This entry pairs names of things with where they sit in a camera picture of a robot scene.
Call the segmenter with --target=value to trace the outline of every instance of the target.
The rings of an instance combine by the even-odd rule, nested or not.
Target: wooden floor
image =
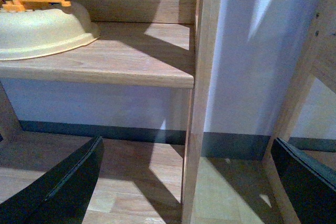
[[[0,202],[90,138],[26,132],[21,139],[0,150]],[[104,140],[104,149],[83,224],[180,223],[183,146]]]
[[[202,157],[194,213],[196,224],[283,223],[258,161]]]
[[[0,145],[0,202],[22,190],[87,137],[25,132]],[[84,224],[180,223],[184,147],[104,140],[105,153]],[[259,162],[202,158],[197,224],[282,223]]]

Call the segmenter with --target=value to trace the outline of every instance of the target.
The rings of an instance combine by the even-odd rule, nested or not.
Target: wooden shelf
[[[92,44],[37,59],[0,61],[0,78],[193,88],[192,25],[97,24],[101,37]]]

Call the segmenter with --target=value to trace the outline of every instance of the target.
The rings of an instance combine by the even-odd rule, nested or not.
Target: wooden post
[[[14,140],[21,131],[21,125],[0,82],[0,133],[4,139],[2,142]]]
[[[190,92],[189,102],[182,186],[182,224],[195,223],[192,212],[220,4],[221,0],[197,0],[196,77],[195,88]]]
[[[301,57],[296,65],[273,135],[262,160],[279,210],[286,224],[298,224],[301,222],[281,184],[270,151],[275,138],[280,137],[285,141],[290,138],[314,82],[314,75],[312,75],[314,63],[318,56],[323,55],[325,40],[331,36],[328,34],[328,26],[331,25],[332,17],[335,16],[335,7],[335,0],[320,0],[318,12],[310,25],[308,38],[303,46]]]

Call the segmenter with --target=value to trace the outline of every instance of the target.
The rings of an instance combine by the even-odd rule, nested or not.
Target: dark baseboard
[[[185,142],[185,131],[35,121],[20,121],[20,124],[24,131],[89,137],[100,135],[110,139],[177,145]]]
[[[205,132],[202,156],[261,160],[269,136]]]
[[[333,139],[291,137],[288,143],[300,150],[336,152],[336,140]]]
[[[185,131],[99,126],[89,124],[20,121],[25,131],[105,138],[137,142],[184,145]],[[270,136],[205,132],[203,157],[261,160]],[[292,137],[290,144],[301,150],[336,152],[336,140]]]

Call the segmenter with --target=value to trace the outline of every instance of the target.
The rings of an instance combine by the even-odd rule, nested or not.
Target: plastic bowl
[[[31,59],[86,46],[99,38],[88,11],[72,2],[46,10],[0,10],[0,61]]]

